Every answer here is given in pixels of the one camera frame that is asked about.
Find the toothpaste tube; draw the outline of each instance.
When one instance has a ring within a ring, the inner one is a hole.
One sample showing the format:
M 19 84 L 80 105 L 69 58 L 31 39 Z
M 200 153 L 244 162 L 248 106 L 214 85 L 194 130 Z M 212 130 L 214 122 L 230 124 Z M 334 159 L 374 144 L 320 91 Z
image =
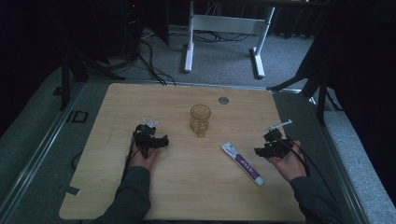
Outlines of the toothpaste tube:
M 233 144 L 228 142 L 222 145 L 221 148 L 245 170 L 248 176 L 254 180 L 254 183 L 256 183 L 258 186 L 261 186 L 264 183 L 262 177 L 250 166 L 250 164 L 241 156 L 241 154 L 239 154 Z

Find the stand leg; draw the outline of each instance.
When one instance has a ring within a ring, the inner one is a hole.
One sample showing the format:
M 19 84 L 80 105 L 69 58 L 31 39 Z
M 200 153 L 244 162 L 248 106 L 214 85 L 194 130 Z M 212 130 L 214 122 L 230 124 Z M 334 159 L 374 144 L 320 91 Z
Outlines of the stand leg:
M 72 50 L 82 61 L 88 63 L 90 66 L 92 66 L 96 70 L 102 72 L 106 76 L 108 76 L 112 79 L 116 79 L 116 80 L 125 80 L 125 77 L 119 77 L 119 76 L 115 75 L 114 73 L 106 70 L 103 66 L 101 66 L 99 63 L 97 63 L 97 62 L 93 61 L 92 59 L 88 58 L 87 56 L 85 56 L 83 53 L 81 53 L 74 46 L 72 46 Z
M 287 88 L 288 86 L 290 86 L 298 81 L 301 81 L 303 79 L 304 79 L 304 77 L 292 77 L 291 79 L 289 79 L 285 82 L 282 82 L 279 85 L 276 85 L 273 87 L 267 87 L 267 90 L 268 91 L 281 91 L 281 90 Z
M 194 53 L 194 43 L 192 42 L 193 35 L 193 19 L 194 19 L 194 2 L 190 1 L 190 19 L 189 19 L 189 45 L 187 46 L 186 64 L 184 70 L 189 73 L 192 70 L 192 54 Z
M 271 12 L 267 15 L 265 18 L 265 26 L 263 27 L 262 35 L 260 36 L 259 44 L 257 48 L 253 48 L 253 53 L 254 53 L 254 61 L 256 64 L 257 68 L 257 75 L 259 77 L 265 77 L 264 74 L 264 68 L 262 66 L 262 56 L 260 56 L 260 53 L 262 52 L 262 46 L 264 45 L 265 37 L 267 37 L 268 34 L 268 29 L 271 24 L 271 19 L 274 15 L 274 7 L 271 7 Z

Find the sleeve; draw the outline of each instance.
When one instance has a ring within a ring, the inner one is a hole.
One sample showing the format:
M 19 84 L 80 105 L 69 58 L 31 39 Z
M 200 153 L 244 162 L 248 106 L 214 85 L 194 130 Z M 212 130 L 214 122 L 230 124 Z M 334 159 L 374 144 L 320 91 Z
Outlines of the sleeve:
M 292 179 L 290 184 L 306 223 L 344 223 L 337 202 L 318 182 L 300 176 Z
M 118 187 L 114 202 L 91 224 L 140 223 L 151 207 L 149 177 L 149 170 L 146 168 L 131 168 Z

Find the hand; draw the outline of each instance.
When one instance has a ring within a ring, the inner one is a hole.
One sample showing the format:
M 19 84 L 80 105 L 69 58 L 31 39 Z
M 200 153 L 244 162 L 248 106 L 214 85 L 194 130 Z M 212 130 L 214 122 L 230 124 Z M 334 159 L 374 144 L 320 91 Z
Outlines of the hand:
M 150 171 L 152 163 L 154 163 L 154 160 L 157 156 L 157 153 L 158 153 L 158 149 L 154 149 L 153 151 L 151 151 L 148 158 L 146 159 L 143 157 L 143 154 L 141 153 L 141 149 L 136 145 L 134 145 L 134 151 L 132 154 L 134 156 L 131 158 L 131 161 L 129 162 L 129 168 L 134 166 L 142 166 Z
M 301 153 L 299 150 L 299 145 L 299 141 L 294 141 L 292 150 L 294 150 L 302 159 L 304 159 L 303 153 Z M 277 157 L 266 159 L 275 166 L 283 178 L 288 182 L 296 177 L 306 176 L 304 165 L 292 152 L 289 152 L 283 159 Z

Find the black cable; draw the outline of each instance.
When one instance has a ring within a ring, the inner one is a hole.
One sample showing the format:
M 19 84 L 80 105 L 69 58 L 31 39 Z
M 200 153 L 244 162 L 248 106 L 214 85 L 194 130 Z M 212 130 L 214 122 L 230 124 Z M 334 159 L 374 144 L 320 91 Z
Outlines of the black cable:
M 210 34 L 210 35 L 214 36 L 214 39 L 208 39 L 208 38 L 201 37 L 198 35 L 194 36 L 197 41 L 207 42 L 207 43 L 219 43 L 219 42 L 227 42 L 227 41 L 243 41 L 249 37 L 249 35 L 246 35 L 245 37 L 243 37 L 241 39 L 237 39 L 238 37 L 243 35 L 243 34 L 241 34 L 241 35 L 237 35 L 236 37 L 233 37 L 233 38 L 224 38 L 219 33 L 212 32 L 212 31 L 209 31 L 209 32 L 208 31 L 198 31 L 198 33 L 199 34 Z
M 76 169 L 77 169 L 77 166 L 75 165 L 75 162 L 76 162 L 76 159 L 77 159 L 78 157 L 81 156 L 81 154 L 82 154 L 82 152 L 79 152 L 79 153 L 73 158 L 73 160 L 71 161 L 71 165 L 72 165 L 72 169 L 73 169 L 73 170 L 76 170 Z
M 134 152 L 134 137 L 132 137 L 131 146 L 129 147 L 129 152 L 128 152 L 128 156 L 125 161 L 121 181 L 125 180 L 126 173 L 128 172 L 128 168 L 129 168 L 129 163 L 131 162 L 131 159 L 134 157 L 134 155 L 136 155 L 136 153 L 139 151 L 140 151 L 140 148 L 134 154 L 132 154 Z
M 148 70 L 150 71 L 150 73 L 151 73 L 155 78 L 157 78 L 157 80 L 160 81 L 161 84 L 163 84 L 164 86 L 167 86 L 166 82 L 165 82 L 161 77 L 159 77 L 159 76 L 155 73 L 154 68 L 153 68 L 153 66 L 152 66 L 153 52 L 152 52 L 152 47 L 151 47 L 151 45 L 150 45 L 149 43 L 147 43 L 146 41 L 144 41 L 144 40 L 141 40 L 141 43 L 143 43 L 143 44 L 145 44 L 145 45 L 148 46 L 148 49 L 149 49 L 149 61 L 146 62 L 146 60 L 143 58 L 143 56 L 142 56 L 140 53 L 138 53 L 140 59 L 145 63 L 145 65 L 146 65 L 146 67 L 148 68 Z
M 161 78 L 158 77 L 157 74 L 152 70 L 151 66 L 149 65 L 148 62 L 146 62 L 146 60 L 143 58 L 143 56 L 140 53 L 137 53 L 137 55 L 139 56 L 139 58 L 143 61 L 143 63 L 146 65 L 146 67 L 148 68 L 149 72 L 163 85 L 163 86 L 167 86 L 166 82 Z
M 142 40 L 142 43 L 145 44 L 145 45 L 147 45 L 148 48 L 149 48 L 149 61 L 146 62 L 146 60 L 144 60 L 144 59 L 143 59 L 143 56 L 141 56 L 140 54 L 139 54 L 139 57 L 140 57 L 140 58 L 143 60 L 143 62 L 146 64 L 146 67 L 148 68 L 148 71 L 149 71 L 154 77 L 156 77 L 157 80 L 159 80 L 159 81 L 161 82 L 161 84 L 163 84 L 164 86 L 167 86 L 167 83 L 166 83 L 165 80 L 163 80 L 163 79 L 162 79 L 161 77 L 159 77 L 159 76 L 168 77 L 168 78 L 174 83 L 174 85 L 176 86 L 176 82 L 175 82 L 175 79 L 174 79 L 174 78 L 172 78 L 171 76 L 165 74 L 165 72 L 161 71 L 159 68 L 155 67 L 155 66 L 152 64 L 153 50 L 152 50 L 151 45 L 150 45 L 149 43 L 147 43 L 146 41 L 143 41 L 143 40 Z
M 324 179 L 323 174 L 322 174 L 321 171 L 318 169 L 318 167 L 315 165 L 315 163 L 311 160 L 311 158 L 308 156 L 308 154 L 306 154 L 306 152 L 303 150 L 303 148 L 300 147 L 299 145 L 297 145 L 295 142 L 293 142 L 293 141 L 291 141 L 291 142 L 292 142 L 295 146 L 297 146 L 297 148 L 299 148 L 299 150 L 303 153 L 303 155 L 304 155 L 304 156 L 309 160 L 309 162 L 314 166 L 315 170 L 318 172 L 318 175 L 319 175 L 320 178 L 322 179 L 322 181 L 323 181 L 323 183 L 324 183 L 326 189 L 330 192 L 330 194 L 332 195 L 332 198 L 333 198 L 335 201 L 337 201 L 337 200 L 335 199 L 334 194 L 332 193 L 332 190 L 330 189 L 329 184 L 328 184 L 328 183 L 326 182 L 326 180 Z

